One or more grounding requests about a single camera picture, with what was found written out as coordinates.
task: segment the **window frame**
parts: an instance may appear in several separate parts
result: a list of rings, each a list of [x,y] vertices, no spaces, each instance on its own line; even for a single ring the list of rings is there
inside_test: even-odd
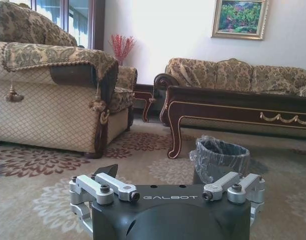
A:
[[[88,0],[88,48],[103,50],[106,0]],[[69,0],[60,0],[60,27],[69,31]],[[37,0],[31,0],[31,9],[37,10]]]

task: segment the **white wall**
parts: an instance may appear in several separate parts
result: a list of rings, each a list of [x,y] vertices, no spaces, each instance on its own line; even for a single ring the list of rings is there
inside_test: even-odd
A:
[[[306,69],[306,0],[271,0],[263,41],[211,38],[215,1],[106,0],[104,50],[111,34],[134,36],[124,65],[150,85],[173,57]]]

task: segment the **floral patterned carpet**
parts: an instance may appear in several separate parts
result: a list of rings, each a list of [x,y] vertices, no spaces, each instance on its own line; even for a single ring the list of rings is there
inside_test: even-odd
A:
[[[170,131],[134,121],[102,159],[40,147],[0,144],[0,240],[89,240],[71,213],[68,182],[118,164],[117,178],[132,184],[191,184],[189,152],[210,135],[251,152],[250,172],[266,180],[265,206],[251,228],[252,240],[306,240],[306,141],[199,129],[182,130],[178,159],[168,159]]]

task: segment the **bolt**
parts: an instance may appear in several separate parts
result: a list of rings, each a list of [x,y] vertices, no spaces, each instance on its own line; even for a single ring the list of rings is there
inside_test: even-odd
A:
[[[239,193],[239,192],[242,191],[242,186],[241,186],[241,184],[234,184],[234,185],[232,186],[232,189],[233,189],[235,192]]]
[[[136,191],[133,191],[130,196],[131,203],[136,203],[140,199],[140,194]]]
[[[210,191],[205,191],[202,193],[202,198],[204,198],[208,202],[213,199],[213,194]]]
[[[100,189],[101,193],[107,194],[110,191],[110,186],[107,184],[101,185]]]

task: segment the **picture frame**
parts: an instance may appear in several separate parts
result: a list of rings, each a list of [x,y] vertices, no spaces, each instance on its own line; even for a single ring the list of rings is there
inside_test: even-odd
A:
[[[216,0],[212,38],[263,40],[269,0]]]

